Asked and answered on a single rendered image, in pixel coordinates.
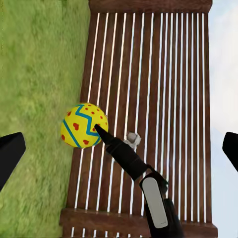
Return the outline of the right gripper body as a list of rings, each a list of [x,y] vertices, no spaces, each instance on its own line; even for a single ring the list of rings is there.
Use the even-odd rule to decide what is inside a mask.
[[[113,156],[124,170],[127,170],[137,159],[140,159],[135,150],[120,138],[117,138],[106,151]]]

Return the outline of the easter egg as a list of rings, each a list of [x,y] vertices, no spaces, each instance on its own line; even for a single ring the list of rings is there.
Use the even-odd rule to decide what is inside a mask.
[[[109,131],[107,115],[96,105],[81,104],[73,108],[64,118],[60,133],[63,141],[73,147],[92,147],[103,139],[96,131],[98,124]]]

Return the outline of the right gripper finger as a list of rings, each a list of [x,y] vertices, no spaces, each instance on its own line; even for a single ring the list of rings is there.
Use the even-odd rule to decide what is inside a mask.
[[[111,145],[116,141],[117,137],[113,137],[110,133],[102,129],[102,127],[100,127],[98,124],[95,125],[95,128],[106,145]]]

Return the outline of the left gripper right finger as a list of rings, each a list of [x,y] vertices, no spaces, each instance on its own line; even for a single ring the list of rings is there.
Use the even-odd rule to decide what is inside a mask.
[[[226,132],[222,149],[229,161],[238,172],[238,134]]]

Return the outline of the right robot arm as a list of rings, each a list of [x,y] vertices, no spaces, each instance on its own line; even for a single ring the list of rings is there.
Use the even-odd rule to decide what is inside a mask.
[[[139,179],[148,169],[153,172],[141,181],[141,188],[146,200],[145,212],[152,238],[185,238],[171,198],[164,198],[168,190],[168,181],[150,165],[144,163],[135,152],[141,137],[130,133],[128,140],[113,137],[98,124],[96,131],[106,145],[106,151],[113,156],[119,165],[127,171],[133,181]]]

